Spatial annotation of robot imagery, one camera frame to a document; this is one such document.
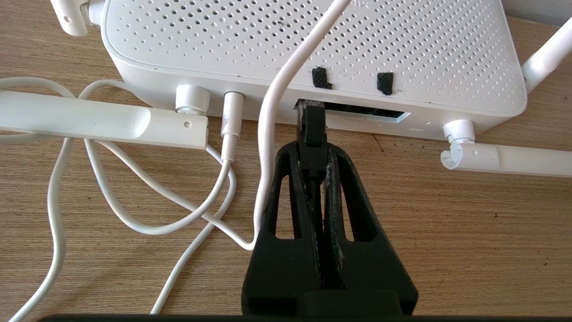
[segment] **router port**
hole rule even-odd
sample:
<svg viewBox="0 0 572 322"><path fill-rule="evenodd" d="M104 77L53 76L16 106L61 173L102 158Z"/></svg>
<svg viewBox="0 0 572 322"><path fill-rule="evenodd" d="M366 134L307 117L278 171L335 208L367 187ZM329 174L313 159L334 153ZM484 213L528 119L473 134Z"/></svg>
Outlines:
<svg viewBox="0 0 572 322"><path fill-rule="evenodd" d="M363 106L329 103L329 102L324 102L324 108L329 109L331 111L390 117L392 119L397 119L399 116L405 114L405 112L392 111L390 109L363 107Z"/></svg>

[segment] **black rubber pad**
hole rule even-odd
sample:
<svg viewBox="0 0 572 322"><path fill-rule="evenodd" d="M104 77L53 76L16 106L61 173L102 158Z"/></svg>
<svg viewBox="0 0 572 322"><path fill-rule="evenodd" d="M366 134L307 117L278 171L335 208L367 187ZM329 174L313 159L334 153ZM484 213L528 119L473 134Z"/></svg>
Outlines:
<svg viewBox="0 0 572 322"><path fill-rule="evenodd" d="M328 83L328 75L323 67L314 68L312 70L312 81L315 87L332 89L332 84Z"/></svg>
<svg viewBox="0 0 572 322"><path fill-rule="evenodd" d="M378 73L378 90L385 95L393 94L393 77L393 73Z"/></svg>

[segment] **perforated router top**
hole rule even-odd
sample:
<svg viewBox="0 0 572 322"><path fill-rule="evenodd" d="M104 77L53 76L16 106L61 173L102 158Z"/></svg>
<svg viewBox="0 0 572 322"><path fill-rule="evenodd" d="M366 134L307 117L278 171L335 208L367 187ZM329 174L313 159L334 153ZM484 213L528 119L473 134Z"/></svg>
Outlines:
<svg viewBox="0 0 572 322"><path fill-rule="evenodd" d="M140 63L270 81L331 4L329 0L112 0L111 46ZM494 112L526 103L500 0L352 1L294 84L328 70L337 91Z"/></svg>

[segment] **wooden desk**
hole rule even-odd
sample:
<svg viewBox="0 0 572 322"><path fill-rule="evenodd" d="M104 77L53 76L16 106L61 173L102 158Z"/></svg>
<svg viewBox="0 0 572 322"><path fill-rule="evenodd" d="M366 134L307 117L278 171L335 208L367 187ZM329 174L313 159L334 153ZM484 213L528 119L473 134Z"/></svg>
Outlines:
<svg viewBox="0 0 572 322"><path fill-rule="evenodd" d="M119 75L95 28L66 35L48 1L0 2L0 77L37 76L74 94ZM555 27L510 19L521 60ZM483 143L572 151L572 57L532 95L522 116L479 136ZM140 104L102 90L95 99ZM220 148L219 119L210 142ZM225 220L252 235L259 177L256 123L244 122L234 165L239 179ZM295 128L278 125L278 147ZM447 171L445 142L329 131L348 151L374 209L419 289L416 314L572 316L572 179ZM0 147L0 321L32 295L51 260L46 188L61 142ZM120 144L159 182L200 202L218 167L206 152ZM127 211L147 224L186 211L159 197L101 149ZM76 141L62 187L67 257L49 296L28 318L51 313L147 313L173 265L203 226L152 237L123 225L105 203L85 148ZM215 231L179 277L164 313L238 314L250 253Z"/></svg>

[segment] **router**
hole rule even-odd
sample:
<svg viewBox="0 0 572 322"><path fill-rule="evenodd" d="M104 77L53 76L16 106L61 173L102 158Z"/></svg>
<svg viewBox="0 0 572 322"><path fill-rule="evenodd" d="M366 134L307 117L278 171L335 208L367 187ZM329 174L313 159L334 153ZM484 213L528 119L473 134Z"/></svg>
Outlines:
<svg viewBox="0 0 572 322"><path fill-rule="evenodd" d="M142 101L174 109L177 87L198 85L211 93L208 114L221 116L224 93L237 91L244 118L257 120L268 85L330 3L109 0L84 15ZM325 86L314 83L318 68ZM389 95L378 89L385 75ZM519 115L527 93L500 0L369 0L336 21L276 121L296 124L299 99L324 102L330 128L444 140L450 121L472 120L480 133Z"/></svg>

